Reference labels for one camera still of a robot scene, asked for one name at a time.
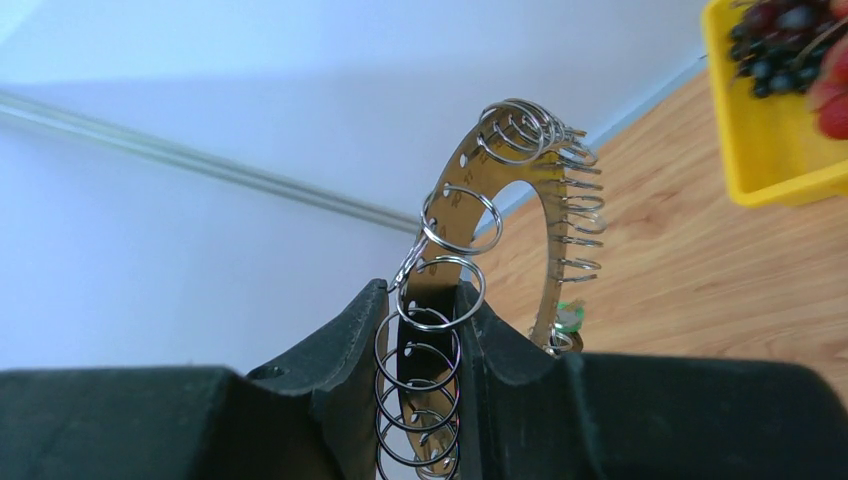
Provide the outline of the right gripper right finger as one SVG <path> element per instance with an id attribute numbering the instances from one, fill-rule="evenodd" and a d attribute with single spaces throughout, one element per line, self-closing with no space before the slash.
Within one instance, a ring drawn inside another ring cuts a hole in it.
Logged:
<path id="1" fill-rule="evenodd" d="M 552 357 L 469 283 L 461 326 L 465 479 L 843 479 L 847 411 L 806 367 L 567 353 Z"/>

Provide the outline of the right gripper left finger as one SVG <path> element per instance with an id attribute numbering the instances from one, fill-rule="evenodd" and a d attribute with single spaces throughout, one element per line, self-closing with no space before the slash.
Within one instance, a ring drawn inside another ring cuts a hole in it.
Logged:
<path id="1" fill-rule="evenodd" d="M 372 479 L 387 284 L 246 375 L 220 366 L 5 370 L 5 479 Z"/>

